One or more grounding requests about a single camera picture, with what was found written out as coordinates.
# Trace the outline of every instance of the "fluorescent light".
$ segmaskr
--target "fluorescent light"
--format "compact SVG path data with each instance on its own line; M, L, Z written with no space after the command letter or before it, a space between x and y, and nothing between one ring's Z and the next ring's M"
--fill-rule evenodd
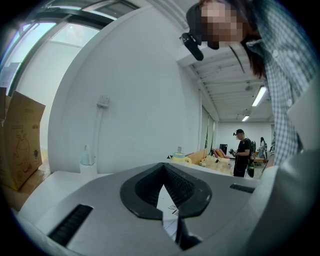
M255 100L254 100L254 102L252 104L253 107L256 107L259 104L259 102L261 101L262 97L265 95L266 91L267 91L267 88L265 86L261 86L261 88L260 88L260 90L258 92L258 95L256 96L256 98L255 98Z
M98 15L107 17L107 18L109 18L109 19L111 19L111 20L114 20L114 21L117 19L116 17L110 16L110 15L108 15L108 14L105 14L105 13L103 13L103 12L96 11L96 10L90 10L89 13L98 14Z
M75 7L75 6L64 6L64 5L59 5L59 6L50 6L49 8L60 8L60 9L81 10L81 7Z
M245 122L245 121L247 121L247 119L249 118L249 116L248 115L246 115L243 119L242 119L242 122Z

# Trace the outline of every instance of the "man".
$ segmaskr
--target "man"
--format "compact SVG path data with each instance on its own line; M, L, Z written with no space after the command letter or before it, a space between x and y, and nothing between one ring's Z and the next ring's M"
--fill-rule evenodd
M244 177L246 168L248 166L248 159L250 155L251 141L245 137L245 132L238 129L235 132L236 137L240 140L237 153L235 154L235 164L233 176Z

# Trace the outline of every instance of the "woman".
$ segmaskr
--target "woman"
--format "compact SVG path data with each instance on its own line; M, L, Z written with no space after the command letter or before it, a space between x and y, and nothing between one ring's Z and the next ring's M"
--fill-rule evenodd
M297 154L299 138L287 111L319 69L302 26L278 0L200 0L189 9L187 21L190 33L213 49L219 42L241 43L253 74L266 78L271 97L276 140L275 161L272 152L269 163L279 165Z
M265 149L266 149L266 142L264 137L261 137L258 158L262 158L264 156Z

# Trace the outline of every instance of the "plaid shirt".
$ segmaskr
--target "plaid shirt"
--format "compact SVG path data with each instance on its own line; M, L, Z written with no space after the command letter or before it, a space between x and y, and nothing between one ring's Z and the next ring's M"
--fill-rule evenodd
M309 87L319 68L317 53L304 29L277 0L253 0L262 39L248 48L263 57L274 116L275 165L300 150L298 134L287 111Z

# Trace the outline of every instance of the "ceiling light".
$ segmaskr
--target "ceiling light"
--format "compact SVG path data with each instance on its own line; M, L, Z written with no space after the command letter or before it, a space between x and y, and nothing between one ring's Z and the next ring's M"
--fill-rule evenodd
M245 121L247 121L247 119L249 118L249 116L248 115L246 115L243 119L242 119L242 122L245 122Z
M261 99L265 95L266 91L267 91L267 88L265 86L261 86L260 87L258 95L255 97L255 100L254 100L254 102L252 104L253 107L256 107L259 104L259 102L261 101Z

